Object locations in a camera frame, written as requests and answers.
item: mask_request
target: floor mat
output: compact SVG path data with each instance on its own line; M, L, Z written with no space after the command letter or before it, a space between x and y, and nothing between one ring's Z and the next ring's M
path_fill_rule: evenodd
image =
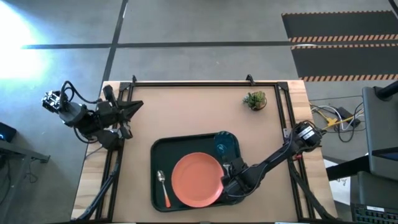
M392 11L286 13L282 18L291 42L398 40Z
M396 80L398 44L293 46L298 77L306 82Z

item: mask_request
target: wooden table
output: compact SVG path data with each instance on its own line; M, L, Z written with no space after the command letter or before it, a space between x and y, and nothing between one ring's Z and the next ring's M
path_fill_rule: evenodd
M257 81L257 82L275 82L275 81ZM312 114L310 111L310 105L308 102L307 93L305 91L304 82L301 80L288 80L286 82L289 85L290 97L292 100L292 107L296 122L298 123L303 120L312 120ZM104 86L111 85L114 88L114 91L117 91L120 82L104 82L103 84ZM284 98L282 98L282 104L285 110L286 101L284 100ZM290 127L289 116L287 113L285 113L285 119L287 121L287 126ZM90 153L97 148L99 148L99 145L90 144L88 146L87 153ZM72 218L76 218L79 215L81 215L85 211L86 207L92 202L95 195L98 193L101 185L101 179L103 176L105 158L106 158L106 150L100 150L92 154L89 157L89 159L85 161L80 177L79 188L76 194L75 204L72 211ZM308 182L312 192L315 194L319 202L326 208L326 210L330 214L336 217L336 208L331 194L325 165L323 163L321 149L318 148L310 153L305 153L303 155L303 159L307 171ZM305 196L303 195L301 190L299 191L300 191L300 201L303 208L303 215L304 217L308 217L308 210L305 201ZM105 216L108 211L107 207L108 207L109 192L104 200L103 216ZM116 221L136 222L137 220L119 219Z

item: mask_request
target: metal clamp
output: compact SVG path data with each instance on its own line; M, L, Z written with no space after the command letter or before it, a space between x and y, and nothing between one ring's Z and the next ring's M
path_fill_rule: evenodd
M247 75L246 80L250 81L251 86L256 85L256 82L254 82L253 77L250 74Z

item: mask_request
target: succulent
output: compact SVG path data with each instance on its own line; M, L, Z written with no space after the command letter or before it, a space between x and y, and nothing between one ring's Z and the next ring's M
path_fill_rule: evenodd
M266 94L263 91L248 93L243 102L247 103L252 110L261 110L267 104Z

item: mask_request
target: yellow cable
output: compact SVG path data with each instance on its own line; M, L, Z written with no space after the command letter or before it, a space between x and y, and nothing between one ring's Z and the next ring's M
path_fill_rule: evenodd
M337 118L331 118L331 117L327 117L326 115L324 115L320 109L317 109L317 113L320 114L328 123L328 126L333 126L334 124L336 124L337 122Z
M325 129L327 129L327 128L330 128L330 127L332 127L332 126L334 126L334 125L336 125L336 124L341 124L341 123L343 123L343 122L350 121L350 120L352 120L353 118L354 118L354 116L352 116L352 117L350 117L350 118L347 118L347 119L344 119L344 120L342 120L342 121L338 121L338 122L336 122L336 123L334 123L334 124L330 124L330 125L328 125L328 126L322 128L322 130L325 130Z

